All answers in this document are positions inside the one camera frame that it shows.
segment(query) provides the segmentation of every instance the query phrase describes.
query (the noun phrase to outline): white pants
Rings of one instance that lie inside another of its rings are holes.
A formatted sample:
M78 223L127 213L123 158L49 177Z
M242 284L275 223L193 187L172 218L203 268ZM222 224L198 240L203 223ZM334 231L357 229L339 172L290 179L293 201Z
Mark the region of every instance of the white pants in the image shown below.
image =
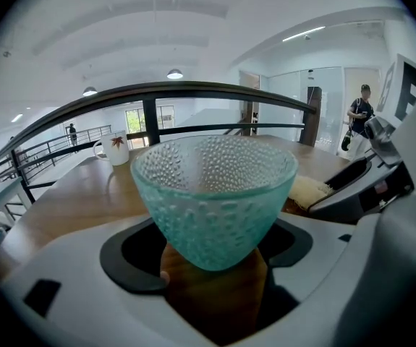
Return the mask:
M367 150L371 148L371 144L367 138L361 134L354 133L349 144L349 150L347 151L347 157L350 160L354 160L362 156Z

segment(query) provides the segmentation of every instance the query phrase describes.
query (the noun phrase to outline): window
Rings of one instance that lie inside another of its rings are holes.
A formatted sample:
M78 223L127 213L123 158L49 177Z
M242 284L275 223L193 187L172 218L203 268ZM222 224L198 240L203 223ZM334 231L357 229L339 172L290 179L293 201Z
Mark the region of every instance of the window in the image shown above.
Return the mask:
M171 129L175 127L174 123L174 107L173 106L161 106L156 107L156 114L158 117L158 128L159 129ZM126 111L127 130L130 134L135 132L143 132L147 130L145 125L145 114L143 108L132 109ZM148 145L148 138L143 137L140 139L132 139L132 149L139 147L146 147Z

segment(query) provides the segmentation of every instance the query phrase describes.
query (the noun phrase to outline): bowl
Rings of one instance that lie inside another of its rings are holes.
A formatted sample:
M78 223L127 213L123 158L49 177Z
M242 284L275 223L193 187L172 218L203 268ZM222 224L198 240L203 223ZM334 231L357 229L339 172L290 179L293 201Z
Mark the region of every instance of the bowl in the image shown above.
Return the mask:
M139 154L131 172L168 242L204 270L236 265L276 220L296 176L288 151L229 135L183 137Z

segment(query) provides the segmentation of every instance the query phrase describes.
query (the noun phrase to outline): mug handle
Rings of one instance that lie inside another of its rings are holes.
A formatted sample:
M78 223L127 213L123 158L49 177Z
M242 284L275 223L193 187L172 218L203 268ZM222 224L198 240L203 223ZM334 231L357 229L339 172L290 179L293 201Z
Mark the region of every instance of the mug handle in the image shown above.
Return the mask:
M109 160L108 157L98 157L97 152L95 151L95 147L98 145L98 143L100 143L101 140L97 141L93 146L92 146L92 150L93 150L93 154L95 157L97 157L99 160Z

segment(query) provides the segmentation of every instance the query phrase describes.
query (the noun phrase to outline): fluorescent light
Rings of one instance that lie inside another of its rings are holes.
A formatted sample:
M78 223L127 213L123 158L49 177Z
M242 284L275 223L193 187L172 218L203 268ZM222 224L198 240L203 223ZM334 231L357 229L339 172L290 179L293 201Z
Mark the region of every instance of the fluorescent light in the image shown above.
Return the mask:
M184 75L179 69L171 69L169 73L167 74L167 78L171 80L178 80L179 78L182 78Z
M18 114L16 117L12 119L12 122L18 121L22 117L22 114Z
M312 30L308 30L308 31L305 31L305 32L302 32L302 33L298 33L297 35L294 35L294 36L290 36L290 37L288 37L288 38L285 38L285 39L283 40L283 42L288 41L288 40L291 40L292 38L298 38L298 37L300 37L300 36L307 35L308 33L311 33L311 32L314 32L314 31L319 31L319 30L322 30L323 28L325 28L325 26L322 26L322 27L317 27L317 28L313 28Z
M86 87L84 92L82 93L84 96L91 96L95 95L97 90L93 86Z

